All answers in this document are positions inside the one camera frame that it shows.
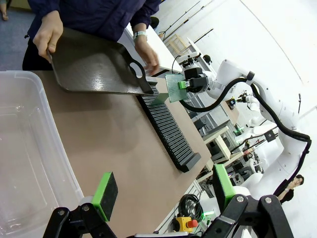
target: green gripper pad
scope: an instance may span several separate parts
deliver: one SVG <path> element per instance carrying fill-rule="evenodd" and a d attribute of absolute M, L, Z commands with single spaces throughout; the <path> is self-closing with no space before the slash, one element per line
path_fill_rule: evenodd
<path fill-rule="evenodd" d="M 113 172 L 104 173 L 91 203 L 106 222 L 110 221 L 117 195 L 118 187 Z"/>
<path fill-rule="evenodd" d="M 222 164 L 213 166 L 212 184 L 220 212 L 223 212 L 235 195 L 228 173 Z"/>

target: clear plastic bin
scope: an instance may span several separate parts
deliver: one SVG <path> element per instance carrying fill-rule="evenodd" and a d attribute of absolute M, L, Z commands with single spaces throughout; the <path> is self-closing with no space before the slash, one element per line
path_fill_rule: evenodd
<path fill-rule="evenodd" d="M 40 78 L 0 72 L 0 238 L 40 238 L 56 207 L 82 197 Z"/>

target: green light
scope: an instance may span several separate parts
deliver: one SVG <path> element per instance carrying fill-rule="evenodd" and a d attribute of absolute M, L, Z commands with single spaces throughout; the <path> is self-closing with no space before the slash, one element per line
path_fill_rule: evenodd
<path fill-rule="evenodd" d="M 213 214 L 214 214 L 214 211 L 204 212 L 203 213 L 203 218 L 205 219 L 205 217 L 213 215 Z"/>

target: wristband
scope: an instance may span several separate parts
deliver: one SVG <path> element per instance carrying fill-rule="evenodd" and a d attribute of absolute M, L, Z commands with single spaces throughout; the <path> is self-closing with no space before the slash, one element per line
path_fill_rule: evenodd
<path fill-rule="evenodd" d="M 134 33 L 133 40 L 135 40 L 138 36 L 141 36 L 141 35 L 147 36 L 147 33 L 145 31 L 138 31 Z"/>

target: table surface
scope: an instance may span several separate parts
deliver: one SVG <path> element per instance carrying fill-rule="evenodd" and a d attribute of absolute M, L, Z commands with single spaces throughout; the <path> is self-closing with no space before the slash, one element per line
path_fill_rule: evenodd
<path fill-rule="evenodd" d="M 125 31 L 128 33 L 128 35 L 133 39 L 133 31 L 131 28 L 131 25 L 129 25 L 125 28 Z M 168 50 L 166 45 L 163 43 L 163 41 L 159 38 L 157 33 L 153 30 L 151 26 L 147 29 L 147 35 L 148 35 L 148 43 L 152 47 L 152 49 L 156 52 L 158 55 L 159 65 L 162 69 L 172 70 L 172 65 L 174 62 L 174 57 L 171 54 L 171 52 Z M 173 71 L 175 72 L 181 72 L 182 67 L 179 66 L 177 61 L 175 61 L 173 66 Z"/>
<path fill-rule="evenodd" d="M 167 106 L 194 152 L 202 158 L 178 171 L 135 96 L 64 92 L 53 72 L 42 80 L 70 164 L 85 196 L 113 171 L 118 196 L 109 222 L 117 237 L 152 233 L 194 181 L 211 154 L 184 108 Z M 159 79 L 157 88 L 166 92 Z"/>

